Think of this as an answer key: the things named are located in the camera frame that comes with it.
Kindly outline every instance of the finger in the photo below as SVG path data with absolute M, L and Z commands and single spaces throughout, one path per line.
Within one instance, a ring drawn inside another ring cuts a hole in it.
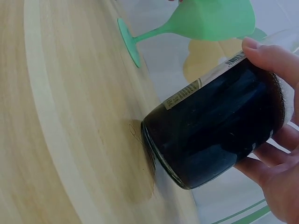
M 272 138 L 289 151 L 293 151 L 299 145 L 299 132 L 290 125 L 284 125 Z
M 271 170 L 263 162 L 246 157 L 235 165 L 235 168 L 244 173 L 248 178 L 261 187 L 271 177 Z
M 267 142 L 254 150 L 253 153 L 269 167 L 288 162 L 290 158 L 288 153 L 285 153 Z
M 276 45 L 261 45 L 246 37 L 242 42 L 246 57 L 257 67 L 274 72 L 295 88 L 299 82 L 299 56 Z

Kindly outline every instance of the green stripe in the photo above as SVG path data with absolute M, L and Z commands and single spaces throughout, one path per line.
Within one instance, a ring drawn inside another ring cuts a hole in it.
M 270 212 L 270 208 L 268 205 L 266 205 L 265 207 L 261 208 L 260 210 L 257 210 L 256 212 L 241 218 L 238 221 L 235 221 L 232 224 L 250 224 L 253 221 L 256 221 L 257 219 L 259 219 L 260 217 L 262 217 L 263 215 L 266 215 L 268 212 Z
M 219 224 L 219 223 L 222 223 L 222 222 L 224 222 L 224 221 L 226 221 L 226 220 L 228 220 L 228 219 L 230 219 L 230 218 L 233 218 L 233 217 L 235 217 L 235 216 L 237 216 L 237 215 L 240 215 L 240 214 L 243 213 L 243 212 L 248 211 L 249 209 L 252 209 L 253 207 L 256 207 L 257 205 L 263 203 L 264 201 L 266 201 L 266 199 L 263 199 L 263 200 L 261 200 L 261 201 L 255 203 L 255 204 L 249 206 L 248 208 L 245 208 L 245 209 L 243 209 L 243 210 L 241 210 L 241 211 L 239 211 L 239 212 L 237 212 L 237 213 L 235 213 L 235 214 L 233 214 L 233 215 L 231 215 L 231 216 L 228 216 L 228 217 L 226 217 L 226 218 L 224 218 L 224 219 L 222 219 L 222 220 L 219 220 L 219 221 L 217 221 L 217 222 L 215 222 L 215 223 L 212 223 L 212 224 Z

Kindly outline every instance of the wood grain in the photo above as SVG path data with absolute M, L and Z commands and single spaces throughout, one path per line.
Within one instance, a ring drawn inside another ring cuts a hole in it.
M 199 223 L 144 151 L 160 102 L 114 0 L 0 1 L 0 223 Z

